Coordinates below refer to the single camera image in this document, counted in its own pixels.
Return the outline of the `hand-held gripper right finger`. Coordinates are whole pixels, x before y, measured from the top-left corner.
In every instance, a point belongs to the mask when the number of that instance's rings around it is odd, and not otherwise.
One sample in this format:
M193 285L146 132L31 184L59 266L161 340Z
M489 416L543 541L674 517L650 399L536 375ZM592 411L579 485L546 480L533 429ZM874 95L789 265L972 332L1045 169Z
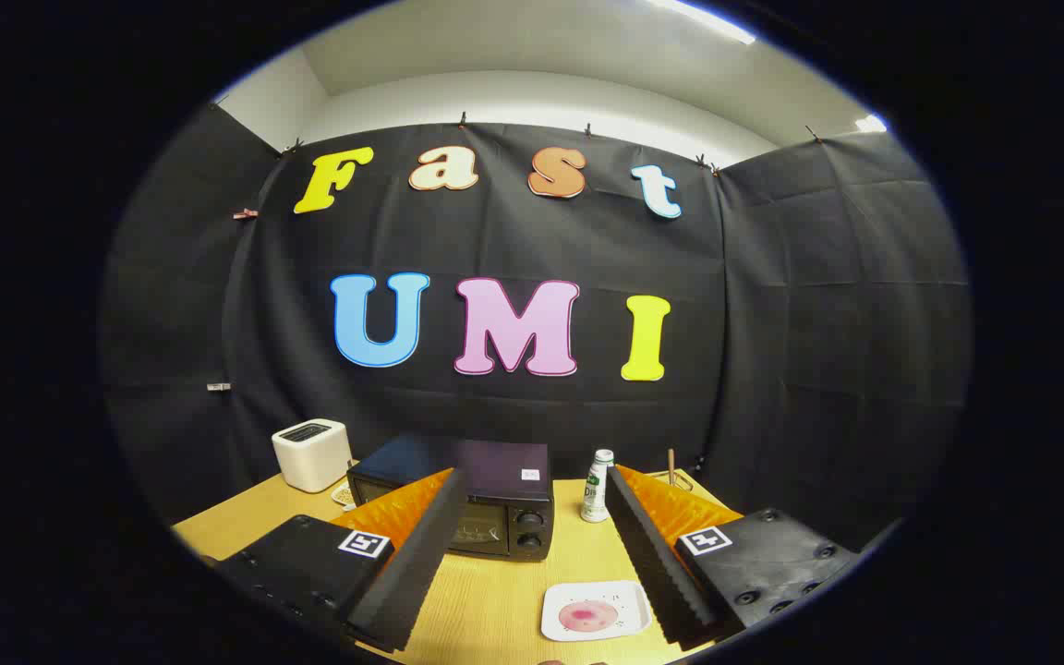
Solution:
M860 554L786 511L737 514L615 465L605 505L664 638L684 651L754 632L833 585Z

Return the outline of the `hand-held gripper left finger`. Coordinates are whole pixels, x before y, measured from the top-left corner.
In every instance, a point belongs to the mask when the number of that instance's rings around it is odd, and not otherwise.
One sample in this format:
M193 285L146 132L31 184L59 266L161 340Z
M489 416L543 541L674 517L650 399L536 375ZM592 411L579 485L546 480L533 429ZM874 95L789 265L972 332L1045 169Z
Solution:
M338 519L297 514L215 565L250 600L318 635L406 648L467 502L446 468Z

